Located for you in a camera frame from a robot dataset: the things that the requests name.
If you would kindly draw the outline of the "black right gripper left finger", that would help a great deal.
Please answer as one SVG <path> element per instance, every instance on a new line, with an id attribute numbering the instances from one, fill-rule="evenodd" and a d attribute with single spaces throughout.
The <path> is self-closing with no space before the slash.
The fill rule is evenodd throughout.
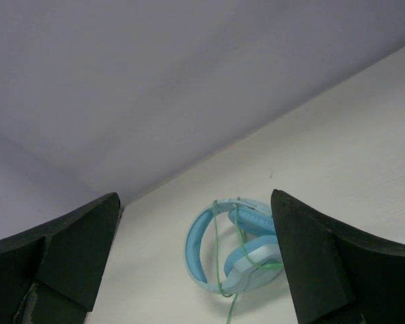
<path id="1" fill-rule="evenodd" d="M 0 323 L 84 323 L 92 312 L 117 225 L 112 192 L 0 240 Z"/>

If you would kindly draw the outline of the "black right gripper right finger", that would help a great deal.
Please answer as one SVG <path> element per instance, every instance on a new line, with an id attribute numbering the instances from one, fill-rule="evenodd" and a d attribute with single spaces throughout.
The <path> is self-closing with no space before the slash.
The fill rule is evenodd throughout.
<path id="1" fill-rule="evenodd" d="M 405 244 L 281 190 L 271 208 L 299 323 L 405 323 Z"/>

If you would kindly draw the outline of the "light blue headphones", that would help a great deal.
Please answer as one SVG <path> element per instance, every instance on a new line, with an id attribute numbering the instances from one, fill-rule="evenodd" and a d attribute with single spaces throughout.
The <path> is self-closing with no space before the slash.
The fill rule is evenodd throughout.
<path id="1" fill-rule="evenodd" d="M 284 268 L 271 207 L 248 198 L 213 201 L 188 230 L 184 261 L 198 286 L 222 296 L 269 284 Z"/>

